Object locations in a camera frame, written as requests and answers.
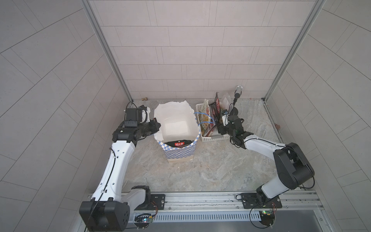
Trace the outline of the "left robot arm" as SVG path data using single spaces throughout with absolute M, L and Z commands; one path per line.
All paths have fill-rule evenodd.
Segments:
M 126 229 L 131 213 L 136 208 L 151 205 L 148 186 L 133 187 L 122 195 L 124 177 L 137 142 L 159 131 L 156 119 L 138 123 L 136 127 L 123 124 L 113 133 L 110 158 L 101 181 L 90 201 L 83 201 L 79 214 L 89 232 L 122 232 Z

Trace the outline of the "checkered paper bag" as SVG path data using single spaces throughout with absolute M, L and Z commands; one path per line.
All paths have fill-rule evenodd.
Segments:
M 169 163 L 189 161 L 194 158 L 197 142 L 202 131 L 199 112 L 196 112 L 187 101 L 167 102 L 159 104 L 154 110 L 154 117 L 161 124 L 154 139 L 165 153 Z M 172 148 L 167 142 L 177 140 L 193 140 L 184 148 Z

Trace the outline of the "mapo tofu sauce packet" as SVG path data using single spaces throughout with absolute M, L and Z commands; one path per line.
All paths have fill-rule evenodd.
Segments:
M 204 99 L 199 110 L 199 120 L 202 130 L 202 136 L 207 137 L 215 126 L 215 117 L 213 114 L 213 109 L 209 105 L 209 101 L 207 99 Z

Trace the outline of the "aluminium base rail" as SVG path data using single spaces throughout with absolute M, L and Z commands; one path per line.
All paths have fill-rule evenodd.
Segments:
M 300 217 L 323 223 L 324 209 L 315 191 L 289 191 L 262 206 L 257 205 L 253 197 L 256 197 L 254 192 L 154 192 L 151 205 L 136 208 L 127 227 L 147 227 L 151 223 L 135 223 L 134 218 L 150 213 L 156 215 L 152 223 L 247 221 L 266 228 L 260 223 L 263 210 L 275 213 L 275 223 L 283 217 L 293 223 L 299 222 Z

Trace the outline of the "left circuit board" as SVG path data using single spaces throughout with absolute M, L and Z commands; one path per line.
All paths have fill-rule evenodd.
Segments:
M 156 216 L 155 214 L 150 214 L 150 213 L 139 214 L 134 218 L 134 222 L 135 223 L 152 223 L 155 216 Z

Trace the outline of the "red seasoning packet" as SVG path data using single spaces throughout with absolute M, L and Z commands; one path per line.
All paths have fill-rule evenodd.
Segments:
M 216 114 L 218 115 L 218 117 L 220 117 L 221 116 L 221 108 L 220 108 L 220 101 L 219 101 L 218 94 L 219 94 L 219 92 L 215 93 L 214 105 L 215 105 L 215 109 L 216 109 Z

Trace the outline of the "circuit board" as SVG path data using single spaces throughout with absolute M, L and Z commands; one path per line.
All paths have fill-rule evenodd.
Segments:
M 150 214 L 150 213 L 139 214 L 134 218 L 134 222 L 135 223 L 152 223 L 155 216 L 156 216 L 155 214 Z
M 275 213 L 271 210 L 260 211 L 260 223 L 263 227 L 271 227 L 275 223 Z

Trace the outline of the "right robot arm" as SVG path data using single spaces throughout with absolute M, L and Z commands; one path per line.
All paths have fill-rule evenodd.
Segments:
M 277 175 L 258 187 L 256 197 L 252 198 L 257 205 L 262 206 L 278 195 L 314 179 L 315 171 L 296 143 L 275 143 L 247 132 L 242 126 L 243 119 L 237 115 L 223 116 L 222 122 L 222 132 L 230 136 L 234 146 L 257 152 L 275 162 Z

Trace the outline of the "dark green seasoning packet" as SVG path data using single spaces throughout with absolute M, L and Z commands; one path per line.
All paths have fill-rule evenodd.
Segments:
M 177 141 L 170 141 L 167 142 L 166 145 L 172 148 L 184 148 L 193 143 L 193 140 L 177 140 Z

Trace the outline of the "black microphone stand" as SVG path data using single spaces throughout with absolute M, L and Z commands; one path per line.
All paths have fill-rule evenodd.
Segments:
M 238 115 L 238 109 L 235 107 L 235 104 L 237 102 L 237 98 L 234 98 L 233 100 L 233 103 L 230 104 L 229 106 L 229 109 L 228 109 L 228 112 L 229 112 L 229 116 L 237 116 Z

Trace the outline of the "right circuit board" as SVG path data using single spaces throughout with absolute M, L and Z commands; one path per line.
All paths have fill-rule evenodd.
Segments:
M 271 210 L 260 211 L 260 223 L 263 227 L 271 227 L 275 223 L 275 213 Z

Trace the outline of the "white perforated plastic basket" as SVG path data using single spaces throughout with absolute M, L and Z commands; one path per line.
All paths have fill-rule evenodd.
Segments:
M 209 136 L 201 136 L 202 142 L 214 142 L 220 140 L 229 140 L 230 136 L 228 134 L 221 135 L 217 131 L 213 131 Z

